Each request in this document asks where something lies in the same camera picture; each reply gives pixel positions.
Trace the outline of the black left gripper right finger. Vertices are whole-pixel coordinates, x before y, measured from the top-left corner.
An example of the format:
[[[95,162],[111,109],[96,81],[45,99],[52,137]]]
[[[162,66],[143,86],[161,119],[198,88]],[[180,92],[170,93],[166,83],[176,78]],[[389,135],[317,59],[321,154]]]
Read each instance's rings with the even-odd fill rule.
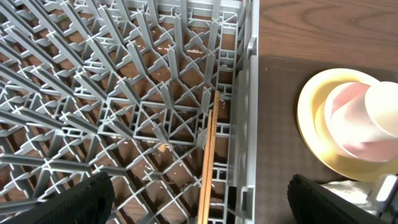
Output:
[[[297,223],[380,224],[385,222],[300,174],[295,174],[290,180],[287,199]]]

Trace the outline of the wooden chopstick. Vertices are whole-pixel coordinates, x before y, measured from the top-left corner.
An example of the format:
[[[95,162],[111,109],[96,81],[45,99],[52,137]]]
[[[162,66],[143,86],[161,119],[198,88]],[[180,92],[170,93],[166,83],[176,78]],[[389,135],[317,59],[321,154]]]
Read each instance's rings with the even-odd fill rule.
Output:
[[[206,143],[204,148],[203,155],[203,165],[202,165],[202,184],[200,189],[200,199],[198,204],[198,215],[197,215],[197,224],[203,224],[203,214],[205,209],[205,193],[206,193],[206,180],[208,177],[208,163],[210,158],[210,135],[211,135],[211,121],[212,121],[212,112],[213,110],[209,110],[208,112],[208,124],[207,124],[207,133],[206,133]]]
[[[212,120],[211,120],[211,135],[210,135],[210,157],[208,161],[207,168],[207,180],[206,180],[206,189],[205,189],[205,205],[203,211],[203,221],[202,223],[208,223],[209,209],[210,209],[210,198],[211,198],[211,183],[213,178],[213,162],[215,156],[215,142],[216,142],[216,129],[217,129],[217,120],[218,120],[218,106],[219,106],[219,98],[220,91],[215,91],[215,99],[214,99],[214,110],[212,112]]]

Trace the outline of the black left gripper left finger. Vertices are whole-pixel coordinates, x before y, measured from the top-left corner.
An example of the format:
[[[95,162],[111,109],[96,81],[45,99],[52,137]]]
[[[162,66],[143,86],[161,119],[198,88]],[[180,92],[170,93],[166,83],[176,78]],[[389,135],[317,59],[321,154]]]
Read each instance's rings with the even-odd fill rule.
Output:
[[[1,204],[1,223],[69,224],[106,223],[115,198],[111,177],[99,172],[72,188],[39,202],[37,198]]]

